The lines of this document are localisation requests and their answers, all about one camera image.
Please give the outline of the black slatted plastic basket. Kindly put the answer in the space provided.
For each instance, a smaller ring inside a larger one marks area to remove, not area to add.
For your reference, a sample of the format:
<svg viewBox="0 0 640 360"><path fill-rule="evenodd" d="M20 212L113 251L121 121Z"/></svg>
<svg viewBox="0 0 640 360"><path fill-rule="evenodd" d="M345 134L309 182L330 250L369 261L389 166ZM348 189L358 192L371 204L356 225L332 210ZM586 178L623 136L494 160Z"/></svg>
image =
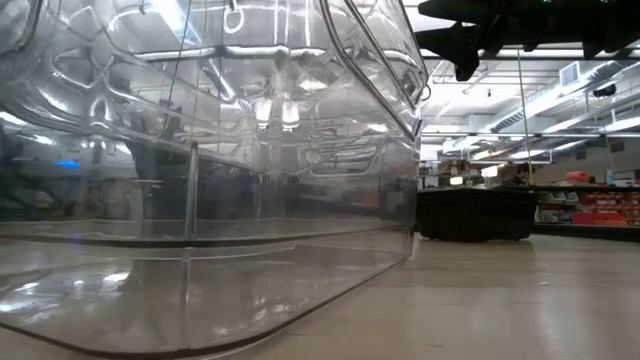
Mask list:
<svg viewBox="0 0 640 360"><path fill-rule="evenodd" d="M515 190L449 189L417 194L416 225L425 238L519 241L530 236L536 195Z"/></svg>

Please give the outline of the person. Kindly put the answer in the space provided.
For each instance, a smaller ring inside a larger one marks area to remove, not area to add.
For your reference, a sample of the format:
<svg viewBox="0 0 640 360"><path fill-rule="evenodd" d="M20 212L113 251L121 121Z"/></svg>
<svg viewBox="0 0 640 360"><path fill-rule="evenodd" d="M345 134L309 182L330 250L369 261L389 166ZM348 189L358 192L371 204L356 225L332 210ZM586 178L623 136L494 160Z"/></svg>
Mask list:
<svg viewBox="0 0 640 360"><path fill-rule="evenodd" d="M514 172L502 183L504 187L526 187L533 182L535 168L529 164L517 164Z"/></svg>

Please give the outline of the shelf with red boxes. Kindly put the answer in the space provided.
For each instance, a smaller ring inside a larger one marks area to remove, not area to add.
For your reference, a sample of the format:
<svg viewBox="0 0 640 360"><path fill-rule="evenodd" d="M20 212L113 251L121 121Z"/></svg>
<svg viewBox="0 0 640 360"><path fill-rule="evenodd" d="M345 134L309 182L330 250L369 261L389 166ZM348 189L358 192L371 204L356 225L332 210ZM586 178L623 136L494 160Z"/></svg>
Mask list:
<svg viewBox="0 0 640 360"><path fill-rule="evenodd" d="M544 224L640 227L640 174L603 182L586 171L566 173L564 181L540 185L535 221Z"/></svg>

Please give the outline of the clear plastic bin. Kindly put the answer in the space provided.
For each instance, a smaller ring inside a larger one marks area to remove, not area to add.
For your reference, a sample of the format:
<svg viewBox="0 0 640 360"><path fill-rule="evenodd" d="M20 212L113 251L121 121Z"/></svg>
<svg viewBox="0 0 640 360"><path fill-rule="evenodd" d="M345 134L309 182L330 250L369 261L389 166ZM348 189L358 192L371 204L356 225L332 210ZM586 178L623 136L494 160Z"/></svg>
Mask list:
<svg viewBox="0 0 640 360"><path fill-rule="evenodd" d="M417 153L202 178L193 220L0 226L0 360L224 356L411 253Z"/></svg>
<svg viewBox="0 0 640 360"><path fill-rule="evenodd" d="M0 0L0 120L23 130L307 166L413 147L427 79L401 0Z"/></svg>

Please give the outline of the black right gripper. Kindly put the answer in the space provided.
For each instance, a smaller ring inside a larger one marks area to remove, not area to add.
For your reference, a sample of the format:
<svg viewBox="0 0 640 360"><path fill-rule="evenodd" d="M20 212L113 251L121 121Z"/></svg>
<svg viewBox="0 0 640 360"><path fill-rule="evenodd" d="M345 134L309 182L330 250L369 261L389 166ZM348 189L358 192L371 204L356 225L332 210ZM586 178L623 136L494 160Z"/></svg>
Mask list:
<svg viewBox="0 0 640 360"><path fill-rule="evenodd" d="M521 45L533 51L541 44L581 42L574 16L580 0L499 0L499 15L506 21L499 42L480 26L497 11L493 0L425 0L421 15L455 21L449 28L415 33L418 45L454 65L457 81L469 80L480 64L479 51L495 56L505 46Z"/></svg>

